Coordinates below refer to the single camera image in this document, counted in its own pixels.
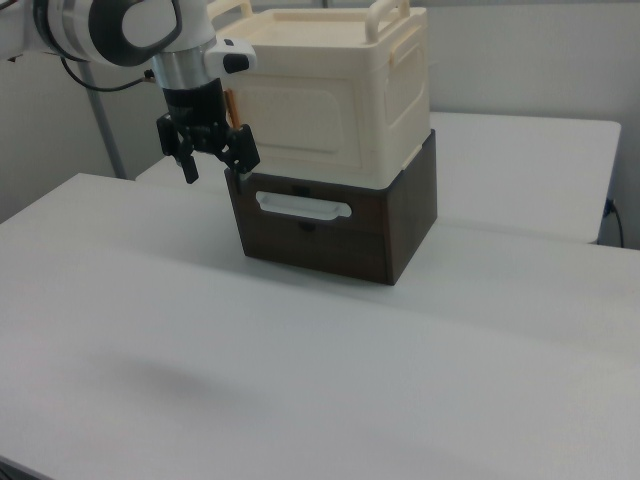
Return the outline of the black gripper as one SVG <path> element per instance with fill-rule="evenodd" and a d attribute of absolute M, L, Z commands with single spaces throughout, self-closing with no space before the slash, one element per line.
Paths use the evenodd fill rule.
<path fill-rule="evenodd" d="M 251 127 L 231 127 L 220 79 L 189 90 L 162 90 L 168 113 L 156 120 L 162 152 L 172 156 L 182 168 L 185 180 L 193 184 L 199 173 L 193 157 L 197 151 L 214 151 L 234 175 L 236 189 L 242 190 L 260 156 Z"/>

